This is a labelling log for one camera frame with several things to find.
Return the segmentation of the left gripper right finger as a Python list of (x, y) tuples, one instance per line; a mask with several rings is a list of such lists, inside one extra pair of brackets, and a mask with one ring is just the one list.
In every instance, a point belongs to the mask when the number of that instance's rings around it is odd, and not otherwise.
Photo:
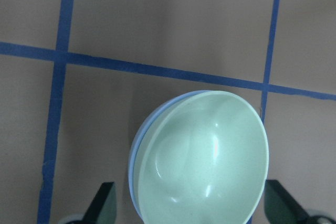
[(318, 223), (319, 219), (310, 216), (275, 179), (265, 182), (264, 212), (269, 223)]

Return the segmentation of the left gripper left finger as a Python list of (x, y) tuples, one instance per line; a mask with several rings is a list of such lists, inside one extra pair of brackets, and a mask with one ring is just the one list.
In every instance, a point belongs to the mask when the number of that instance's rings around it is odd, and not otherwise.
[(115, 188), (114, 182), (102, 183), (79, 223), (114, 224), (117, 217)]

